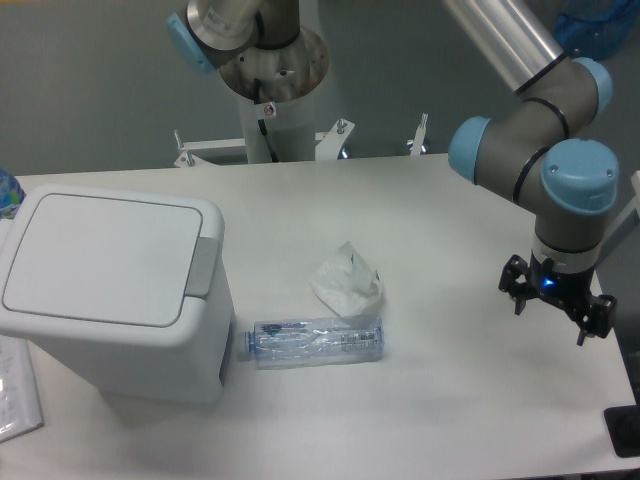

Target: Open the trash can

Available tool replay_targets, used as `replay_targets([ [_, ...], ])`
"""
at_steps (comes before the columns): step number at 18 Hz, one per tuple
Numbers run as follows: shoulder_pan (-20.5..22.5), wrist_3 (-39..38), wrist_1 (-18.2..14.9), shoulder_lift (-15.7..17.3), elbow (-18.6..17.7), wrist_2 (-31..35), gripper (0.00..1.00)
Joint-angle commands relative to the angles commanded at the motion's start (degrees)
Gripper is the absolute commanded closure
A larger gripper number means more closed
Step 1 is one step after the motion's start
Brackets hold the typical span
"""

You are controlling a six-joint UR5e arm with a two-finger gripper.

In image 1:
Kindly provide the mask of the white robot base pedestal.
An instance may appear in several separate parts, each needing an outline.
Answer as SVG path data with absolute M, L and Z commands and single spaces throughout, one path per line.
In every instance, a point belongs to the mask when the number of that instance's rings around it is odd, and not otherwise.
M 281 49 L 251 47 L 221 67 L 220 76 L 238 102 L 243 137 L 262 120 L 270 128 L 306 126 L 314 134 L 314 93 L 328 67 L 326 45 L 305 26 Z

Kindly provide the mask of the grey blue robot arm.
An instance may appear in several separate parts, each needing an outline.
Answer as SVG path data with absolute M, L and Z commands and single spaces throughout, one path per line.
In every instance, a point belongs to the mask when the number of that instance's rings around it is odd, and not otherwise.
M 503 121 L 466 120 L 448 148 L 460 176 L 535 217 L 530 258 L 512 257 L 499 287 L 517 311 L 540 299 L 564 311 L 582 337 L 606 337 L 616 300 L 590 286 L 618 161 L 578 134 L 608 105 L 611 77 L 592 59 L 567 57 L 521 1 L 450 1 L 447 9 L 521 101 Z M 323 81 L 328 54 L 301 25 L 297 2 L 190 1 L 167 29 L 194 70 L 219 71 L 241 98 L 251 162 L 317 158 L 300 104 Z

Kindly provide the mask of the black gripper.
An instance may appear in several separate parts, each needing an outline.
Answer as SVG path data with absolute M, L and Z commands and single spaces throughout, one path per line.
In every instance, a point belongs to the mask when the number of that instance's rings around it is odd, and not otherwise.
M 519 255 L 512 255 L 504 265 L 498 289 L 514 302 L 514 313 L 520 315 L 530 299 L 540 299 L 567 315 L 584 315 L 579 323 L 577 345 L 587 337 L 606 338 L 616 320 L 616 297 L 594 296 L 591 282 L 594 267 L 578 273 L 554 271 L 551 260 L 538 261 L 534 255 L 530 264 Z

